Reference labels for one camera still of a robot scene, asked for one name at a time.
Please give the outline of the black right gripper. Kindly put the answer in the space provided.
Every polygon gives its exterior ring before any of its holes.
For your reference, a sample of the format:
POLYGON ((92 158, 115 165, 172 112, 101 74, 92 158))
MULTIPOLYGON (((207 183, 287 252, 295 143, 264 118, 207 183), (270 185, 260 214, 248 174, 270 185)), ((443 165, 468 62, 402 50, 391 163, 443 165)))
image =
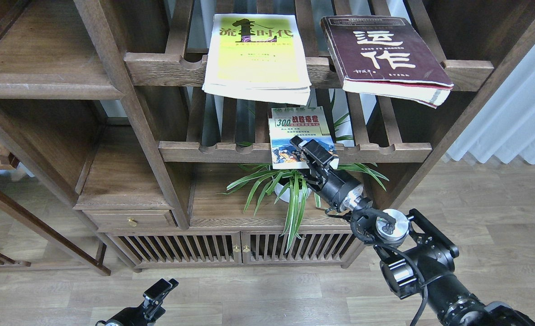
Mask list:
POLYGON ((329 204, 326 213, 345 210, 358 211, 366 208, 362 196, 363 185, 344 170, 336 170, 337 156, 327 151, 315 139, 303 140, 294 136, 290 144, 298 151, 299 160, 290 166, 307 175, 308 187, 329 204))

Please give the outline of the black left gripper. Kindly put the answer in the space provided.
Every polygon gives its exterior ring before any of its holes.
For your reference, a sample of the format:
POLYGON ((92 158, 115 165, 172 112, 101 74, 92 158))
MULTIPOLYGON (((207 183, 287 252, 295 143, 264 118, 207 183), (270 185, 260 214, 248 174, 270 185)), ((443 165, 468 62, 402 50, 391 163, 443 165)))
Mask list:
POLYGON ((154 326, 158 318, 166 313, 166 310, 161 306, 164 299, 178 285, 179 282, 176 279, 160 279, 143 293, 145 299, 158 301, 158 306, 127 307, 107 321, 97 321, 96 326, 154 326))

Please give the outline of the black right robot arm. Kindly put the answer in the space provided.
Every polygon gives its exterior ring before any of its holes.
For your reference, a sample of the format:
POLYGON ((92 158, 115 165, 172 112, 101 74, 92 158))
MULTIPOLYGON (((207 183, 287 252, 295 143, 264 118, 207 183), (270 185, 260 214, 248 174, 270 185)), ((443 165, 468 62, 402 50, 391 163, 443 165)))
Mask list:
POLYGON ((426 305, 444 326, 533 326, 526 314, 503 302, 484 305, 454 275, 458 248, 418 210, 405 215, 396 209, 373 208, 363 185, 331 166, 333 155, 316 140, 291 139, 305 159, 302 174, 309 188, 348 221, 353 235, 372 246, 381 259, 381 272, 400 299, 421 294, 415 325, 426 305))

